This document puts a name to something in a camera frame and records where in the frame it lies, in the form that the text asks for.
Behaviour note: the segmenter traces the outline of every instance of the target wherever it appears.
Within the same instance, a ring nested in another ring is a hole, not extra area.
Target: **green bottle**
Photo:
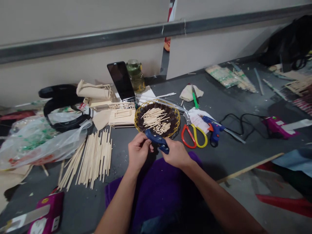
[[[142,74],[142,64],[136,59],[130,59],[126,65],[134,92],[143,93],[145,90],[145,82]]]

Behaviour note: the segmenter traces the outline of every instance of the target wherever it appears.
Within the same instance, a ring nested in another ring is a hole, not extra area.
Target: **smartphone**
[[[107,64],[107,69],[121,100],[135,97],[126,63],[123,61],[110,63]]]

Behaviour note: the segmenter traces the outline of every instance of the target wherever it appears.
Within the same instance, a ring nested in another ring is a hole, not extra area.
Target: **green pen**
[[[199,109],[199,101],[198,101],[198,98],[196,96],[196,92],[195,92],[195,89],[194,89],[193,85],[192,85],[192,91],[193,91],[193,100],[194,100],[194,103],[195,103],[195,109]]]

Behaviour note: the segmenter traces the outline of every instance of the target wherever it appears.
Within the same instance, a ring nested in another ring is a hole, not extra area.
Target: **red and yellow scissors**
[[[183,130],[182,130],[182,141],[183,143],[191,148],[191,149],[195,149],[196,147],[199,147],[199,148],[204,148],[207,146],[208,144],[208,138],[206,136],[206,134],[204,133],[203,130],[201,130],[199,127],[196,127],[194,124],[192,124],[190,118],[189,118],[189,115],[187,112],[184,112],[183,116],[185,117],[185,120],[186,120],[186,124],[184,125],[183,127]],[[194,136],[192,135],[191,131],[189,130],[189,125],[191,125],[193,127],[193,131],[194,131]],[[197,141],[197,132],[196,132],[196,128],[204,135],[204,138],[205,138],[205,143],[203,145],[199,145],[198,144],[198,141]],[[190,137],[192,138],[192,141],[194,143],[194,146],[190,146],[186,143],[185,139],[184,139],[184,132],[185,132],[185,129],[188,131]]]

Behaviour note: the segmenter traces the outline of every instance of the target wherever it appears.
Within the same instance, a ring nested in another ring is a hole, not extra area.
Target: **black power cord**
[[[270,129],[269,129],[268,124],[267,124],[266,121],[265,121],[264,123],[265,123],[266,129],[267,129],[268,137],[263,136],[263,135],[260,133],[260,131],[259,131],[258,129],[256,129],[251,123],[249,123],[249,122],[243,120],[243,117],[244,117],[245,115],[256,116],[256,117],[259,117],[260,120],[266,120],[266,119],[267,119],[266,116],[255,115],[255,114],[249,114],[249,113],[243,114],[243,115],[241,115],[241,117],[239,118],[239,117],[237,117],[236,115],[230,113],[230,114],[227,114],[219,123],[222,124],[222,121],[224,121],[228,116],[233,116],[233,117],[235,117],[235,118],[238,119],[239,122],[240,122],[241,133],[238,133],[238,132],[236,132],[236,131],[233,131],[233,130],[230,129],[230,128],[227,128],[227,129],[230,130],[230,131],[232,131],[232,132],[234,132],[234,133],[237,134],[237,135],[240,135],[240,136],[243,136],[243,135],[245,134],[245,130],[244,130],[243,123],[250,125],[253,129],[251,130],[251,132],[249,132],[249,133],[247,134],[247,136],[245,137],[244,141],[246,141],[247,138],[248,138],[253,132],[255,132],[255,131],[256,131],[260,136],[262,136],[264,139],[280,138],[279,136],[276,136],[274,133],[272,133],[272,132],[270,131]]]

